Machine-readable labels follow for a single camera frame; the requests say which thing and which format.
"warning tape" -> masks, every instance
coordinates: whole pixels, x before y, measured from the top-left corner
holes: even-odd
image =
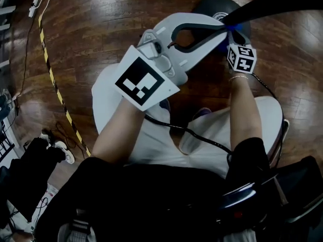
[[[83,145],[84,149],[86,150],[86,153],[88,156],[91,156],[91,153],[89,151],[89,149],[87,148],[85,142],[83,141],[79,131],[77,130],[72,118],[71,118],[71,115],[69,114],[67,108],[66,108],[66,105],[63,101],[63,98],[62,98],[62,95],[56,85],[56,81],[55,81],[55,78],[54,78],[54,75],[52,73],[52,69],[50,67],[50,63],[49,63],[49,59],[48,59],[48,53],[47,53],[47,49],[46,49],[46,45],[45,45],[45,40],[44,40],[44,29],[42,27],[42,15],[40,15],[39,19],[38,19],[38,23],[39,23],[39,30],[40,30],[40,40],[41,40],[41,45],[42,45],[42,48],[44,50],[44,56],[45,56],[45,62],[46,62],[46,65],[47,65],[47,69],[48,69],[48,72],[49,72],[49,76],[50,76],[50,79],[51,79],[51,82],[52,82],[52,85],[54,86],[55,88],[55,91],[56,91],[56,94],[57,94],[57,97],[58,99],[60,100],[63,108],[64,108],[64,112],[66,114],[66,117],[67,117],[67,120],[70,122],[74,132],[76,133],[76,136],[77,138],[79,139],[80,143]]]

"bracelet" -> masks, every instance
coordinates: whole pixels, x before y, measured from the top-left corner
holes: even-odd
[[[248,77],[243,76],[243,75],[238,75],[238,76],[231,77],[231,78],[229,79],[229,82],[231,82],[233,79],[235,79],[235,78],[239,78],[239,77],[241,77],[241,78],[245,78],[245,79],[247,79],[247,80],[248,80]]]

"black pants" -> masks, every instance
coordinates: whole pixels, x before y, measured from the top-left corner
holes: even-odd
[[[31,221],[46,192],[48,178],[56,164],[65,160],[65,153],[61,149],[47,149],[47,146],[46,140],[35,138],[21,159],[11,161],[8,200],[28,221]]]

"forearm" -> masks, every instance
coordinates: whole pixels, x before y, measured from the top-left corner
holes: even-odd
[[[92,155],[109,163],[127,162],[137,141],[145,112],[123,98],[98,136]]]
[[[230,127],[231,150],[248,138],[262,138],[259,111],[246,78],[232,80]]]

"wooden floor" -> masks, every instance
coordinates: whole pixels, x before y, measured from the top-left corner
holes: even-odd
[[[16,91],[22,85],[26,36],[32,23],[27,15],[33,0],[19,1],[12,27],[5,35]],[[119,62],[145,29],[153,28],[169,14],[190,12],[199,1],[51,0],[43,16],[49,59],[63,99],[90,149],[97,137],[91,87],[100,71]],[[242,6],[251,0],[234,1]],[[323,13],[319,11],[285,13],[251,22],[251,41],[258,57],[255,72],[275,91],[291,124],[281,165],[312,155],[323,169],[322,25]],[[170,98],[172,122],[185,125],[203,106],[218,110],[228,105],[226,64],[223,57],[208,55],[189,73],[188,83]],[[29,36],[26,65],[20,112],[13,124],[20,143],[37,137],[43,128],[55,129],[57,121],[77,140],[51,85],[37,22]],[[255,96],[267,95],[254,80],[250,84]],[[72,151],[76,164],[58,164],[49,180],[57,188],[83,160],[78,148]]]

